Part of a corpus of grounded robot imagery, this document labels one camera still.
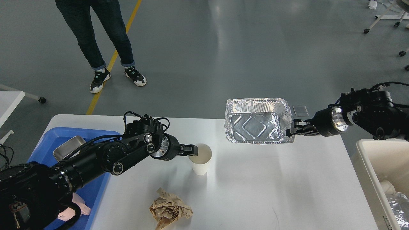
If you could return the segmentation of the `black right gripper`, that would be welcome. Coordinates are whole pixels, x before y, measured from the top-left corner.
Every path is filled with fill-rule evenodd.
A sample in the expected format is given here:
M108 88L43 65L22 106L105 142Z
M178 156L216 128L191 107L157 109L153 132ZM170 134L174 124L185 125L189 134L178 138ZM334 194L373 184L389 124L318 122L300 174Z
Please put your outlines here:
M343 112L340 107L330 107L316 112L312 119L293 119L293 127L310 127L310 128L293 128L286 130L286 136L334 136L342 134L348 129Z

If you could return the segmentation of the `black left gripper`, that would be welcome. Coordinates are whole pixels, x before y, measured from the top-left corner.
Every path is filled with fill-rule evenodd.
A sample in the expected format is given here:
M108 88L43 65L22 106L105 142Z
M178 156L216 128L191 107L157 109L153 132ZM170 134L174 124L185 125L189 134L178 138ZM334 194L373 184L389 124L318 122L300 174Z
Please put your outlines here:
M160 142L158 151L151 154L153 159L170 161L178 154L179 156L198 156L199 147L194 144L180 144L178 140L169 134L165 134Z

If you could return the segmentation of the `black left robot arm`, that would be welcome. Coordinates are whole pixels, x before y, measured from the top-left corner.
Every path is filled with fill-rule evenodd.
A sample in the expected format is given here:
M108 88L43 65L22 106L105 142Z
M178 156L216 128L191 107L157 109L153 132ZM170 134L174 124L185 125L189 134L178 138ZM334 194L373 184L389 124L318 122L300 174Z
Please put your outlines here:
M53 166L29 162L1 170L2 230L42 230L67 208L72 218L58 227L67 230L80 218L73 194L104 173L121 175L147 157L169 161L198 156L198 147L180 144L166 133L169 125L149 115L124 123L124 134L95 137Z

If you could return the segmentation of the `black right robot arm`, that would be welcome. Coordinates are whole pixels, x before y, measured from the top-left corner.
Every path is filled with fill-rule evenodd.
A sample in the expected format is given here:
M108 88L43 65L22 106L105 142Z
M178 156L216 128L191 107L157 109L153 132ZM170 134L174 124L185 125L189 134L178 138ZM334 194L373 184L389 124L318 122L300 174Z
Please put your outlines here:
M294 119L285 135L330 137L357 125L371 134L374 140L408 141L408 105L394 103L390 93L384 91L392 84L408 86L407 83L388 81L361 90L352 88L349 93L342 93L326 109L317 111L313 118Z

